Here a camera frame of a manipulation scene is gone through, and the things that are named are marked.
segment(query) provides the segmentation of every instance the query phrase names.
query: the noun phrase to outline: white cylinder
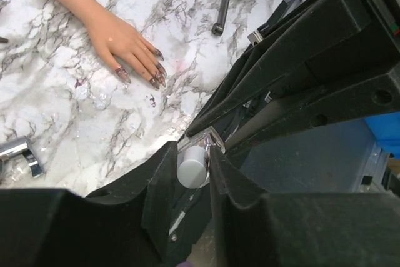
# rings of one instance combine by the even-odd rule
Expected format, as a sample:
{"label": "white cylinder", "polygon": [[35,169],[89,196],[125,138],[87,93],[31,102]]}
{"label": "white cylinder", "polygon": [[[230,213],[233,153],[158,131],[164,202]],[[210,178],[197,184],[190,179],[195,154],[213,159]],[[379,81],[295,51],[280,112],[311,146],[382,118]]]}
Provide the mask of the white cylinder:
{"label": "white cylinder", "polygon": [[189,147],[177,168],[177,179],[187,189],[200,188],[207,179],[208,154],[200,146]]}

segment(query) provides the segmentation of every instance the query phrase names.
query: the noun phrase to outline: long fingernail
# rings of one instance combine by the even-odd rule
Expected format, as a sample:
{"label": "long fingernail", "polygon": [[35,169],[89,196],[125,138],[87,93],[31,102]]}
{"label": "long fingernail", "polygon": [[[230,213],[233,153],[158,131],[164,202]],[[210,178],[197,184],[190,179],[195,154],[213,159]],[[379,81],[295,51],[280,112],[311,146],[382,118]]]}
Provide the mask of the long fingernail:
{"label": "long fingernail", "polygon": [[150,79],[150,80],[149,80],[149,83],[150,83],[153,87],[155,87],[157,90],[160,88],[160,84],[158,83],[157,79],[155,79],[155,78]]}
{"label": "long fingernail", "polygon": [[167,71],[165,70],[165,68],[162,66],[161,63],[158,63],[156,65],[157,69],[161,72],[161,74],[166,78],[167,77]]}
{"label": "long fingernail", "polygon": [[132,83],[131,79],[129,78],[129,75],[127,74],[126,70],[120,66],[115,70],[116,74],[121,78],[123,81],[127,83]]}
{"label": "long fingernail", "polygon": [[157,54],[157,56],[159,56],[162,60],[164,60],[164,56],[163,56],[163,54],[160,52],[160,50],[158,50],[157,48],[156,48],[156,54]]}
{"label": "long fingernail", "polygon": [[156,72],[156,79],[165,87],[165,78],[161,75],[160,72]]}

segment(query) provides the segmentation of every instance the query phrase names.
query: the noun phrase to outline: faucet handle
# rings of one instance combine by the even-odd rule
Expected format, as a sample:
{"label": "faucet handle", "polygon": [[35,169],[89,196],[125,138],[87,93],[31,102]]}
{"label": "faucet handle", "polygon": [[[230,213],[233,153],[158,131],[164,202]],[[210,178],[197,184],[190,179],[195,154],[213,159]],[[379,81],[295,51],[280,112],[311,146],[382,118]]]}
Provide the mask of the faucet handle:
{"label": "faucet handle", "polygon": [[23,136],[0,145],[0,161],[2,161],[3,167],[5,162],[19,155],[24,156],[31,169],[33,178],[37,178],[43,174],[43,169],[34,155],[31,143],[27,137]]}

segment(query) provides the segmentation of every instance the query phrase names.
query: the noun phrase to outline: white marble surface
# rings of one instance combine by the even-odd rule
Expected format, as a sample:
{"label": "white marble surface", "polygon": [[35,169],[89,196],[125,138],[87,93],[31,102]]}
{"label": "white marble surface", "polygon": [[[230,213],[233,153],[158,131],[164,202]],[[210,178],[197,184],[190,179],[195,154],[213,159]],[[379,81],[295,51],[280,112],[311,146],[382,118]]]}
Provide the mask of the white marble surface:
{"label": "white marble surface", "polygon": [[166,58],[167,88],[132,73],[125,86],[96,56],[84,26],[55,0],[0,0],[0,143],[33,142],[46,174],[8,164],[1,187],[66,187],[80,195],[115,180],[178,139],[282,0],[98,0]]}

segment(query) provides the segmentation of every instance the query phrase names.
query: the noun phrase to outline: mannequin hand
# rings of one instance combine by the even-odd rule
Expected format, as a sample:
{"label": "mannequin hand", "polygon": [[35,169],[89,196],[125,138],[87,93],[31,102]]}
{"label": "mannequin hand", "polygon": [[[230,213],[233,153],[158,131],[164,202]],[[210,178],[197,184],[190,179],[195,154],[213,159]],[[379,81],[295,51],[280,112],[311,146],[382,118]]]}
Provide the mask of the mannequin hand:
{"label": "mannequin hand", "polygon": [[115,60],[120,57],[155,88],[165,86],[166,71],[155,56],[164,60],[160,50],[138,31],[101,6],[96,0],[58,0],[85,25],[98,55],[117,75],[131,82],[127,72]]}
{"label": "mannequin hand", "polygon": [[99,9],[96,19],[86,23],[89,37],[98,55],[117,75],[131,82],[127,72],[115,60],[117,56],[127,62],[155,88],[165,86],[166,71],[155,56],[163,55],[127,22],[104,8]]}

